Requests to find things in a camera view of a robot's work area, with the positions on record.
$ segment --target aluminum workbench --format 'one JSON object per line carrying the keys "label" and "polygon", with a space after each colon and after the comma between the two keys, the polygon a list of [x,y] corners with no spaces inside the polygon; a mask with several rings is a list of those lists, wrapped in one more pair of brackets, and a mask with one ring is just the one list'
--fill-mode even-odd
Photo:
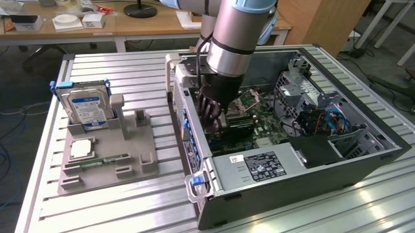
{"label": "aluminum workbench", "polygon": [[[413,124],[324,50],[313,46],[304,48],[404,140],[415,145]],[[165,99],[164,56],[180,51],[185,50],[76,55],[62,61],[57,81],[108,78],[112,93],[124,95],[125,114],[137,108],[146,109],[160,173],[140,182],[58,197],[68,119],[53,97],[16,232],[198,232],[193,206],[186,200]],[[315,78],[315,81],[324,91],[332,88],[325,80]],[[411,149],[355,186],[202,232],[407,232],[413,229],[415,149]]]}

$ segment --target wooden desk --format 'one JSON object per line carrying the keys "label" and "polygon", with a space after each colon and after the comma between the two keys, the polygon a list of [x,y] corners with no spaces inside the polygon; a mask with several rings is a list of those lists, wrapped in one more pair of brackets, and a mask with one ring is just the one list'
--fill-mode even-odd
{"label": "wooden desk", "polygon": [[[113,7],[116,15],[106,15],[105,26],[102,29],[82,29],[70,32],[57,33],[54,31],[52,18],[56,12],[65,8],[41,7],[37,2],[26,2],[24,9],[29,14],[40,15],[44,19],[41,30],[38,32],[18,32],[14,29],[4,32],[2,19],[0,19],[0,44],[1,45],[42,45],[64,44],[80,42],[113,41],[117,52],[125,52],[124,42],[126,40],[142,39],[174,39],[174,38],[197,38],[198,29],[185,30],[181,28],[176,10],[165,7],[160,3],[150,4],[157,9],[157,15],[152,18],[132,18],[126,16],[122,9],[129,2],[100,2],[97,5]],[[291,25],[279,16],[276,21],[275,45],[283,45]]]}

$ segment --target silver cylinder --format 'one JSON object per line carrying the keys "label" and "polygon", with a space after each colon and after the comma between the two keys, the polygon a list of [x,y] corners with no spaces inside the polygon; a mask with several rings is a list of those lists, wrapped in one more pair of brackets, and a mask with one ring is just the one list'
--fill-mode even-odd
{"label": "silver cylinder", "polygon": [[214,43],[210,43],[206,54],[206,64],[217,74],[228,77],[237,77],[243,75],[248,69],[251,56],[251,54],[243,55],[229,52]]}
{"label": "silver cylinder", "polygon": [[214,25],[213,39],[237,50],[253,50],[269,12],[249,14],[232,7],[232,0],[222,0]]}
{"label": "silver cylinder", "polygon": [[213,17],[217,16],[220,2],[221,0],[209,0],[205,5],[204,0],[177,0],[180,9]]}

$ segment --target white label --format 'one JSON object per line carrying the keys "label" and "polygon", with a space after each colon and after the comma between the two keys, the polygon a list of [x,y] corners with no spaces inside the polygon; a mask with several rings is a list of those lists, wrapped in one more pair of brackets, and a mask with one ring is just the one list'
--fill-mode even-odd
{"label": "white label", "polygon": [[98,97],[72,99],[72,104],[78,120],[84,125],[97,126],[106,121],[104,110],[97,107],[100,104]]}
{"label": "white label", "polygon": [[230,159],[230,163],[241,162],[241,161],[244,161],[244,155],[243,154],[233,155],[229,157],[229,159]]}
{"label": "white label", "polygon": [[93,35],[112,35],[112,33],[93,33]]}

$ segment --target desk lamp base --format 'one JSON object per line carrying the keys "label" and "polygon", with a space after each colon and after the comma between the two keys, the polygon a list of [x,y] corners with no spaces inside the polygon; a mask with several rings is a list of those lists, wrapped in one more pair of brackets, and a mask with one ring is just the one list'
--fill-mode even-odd
{"label": "desk lamp base", "polygon": [[157,14],[157,9],[145,4],[132,4],[124,7],[125,15],[134,17],[134,18],[149,18]]}

